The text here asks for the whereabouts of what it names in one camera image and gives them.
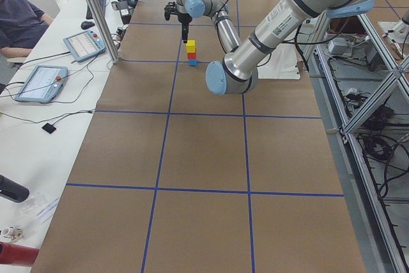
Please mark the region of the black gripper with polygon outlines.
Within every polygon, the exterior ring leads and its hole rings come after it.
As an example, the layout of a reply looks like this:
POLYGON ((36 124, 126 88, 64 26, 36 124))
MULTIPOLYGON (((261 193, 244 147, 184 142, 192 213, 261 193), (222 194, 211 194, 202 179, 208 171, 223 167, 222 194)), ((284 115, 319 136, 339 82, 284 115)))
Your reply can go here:
POLYGON ((178 21, 181 23, 181 39, 183 43, 187 43, 189 39, 189 24, 192 22, 192 17, 188 13, 178 15, 178 21))

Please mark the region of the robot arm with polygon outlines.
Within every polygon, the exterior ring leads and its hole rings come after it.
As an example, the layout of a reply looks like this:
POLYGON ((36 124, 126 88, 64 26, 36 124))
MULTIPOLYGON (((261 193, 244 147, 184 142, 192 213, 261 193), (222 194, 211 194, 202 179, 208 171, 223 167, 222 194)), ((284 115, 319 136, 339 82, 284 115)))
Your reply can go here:
POLYGON ((225 5, 214 0, 176 0, 177 13, 191 19, 207 16, 219 32, 226 51, 222 61, 213 61, 206 68, 206 85, 216 95, 242 94, 252 90, 258 81, 257 65, 273 53, 303 21, 325 12, 330 18, 351 17, 370 11, 374 0, 280 0, 240 41, 225 5))

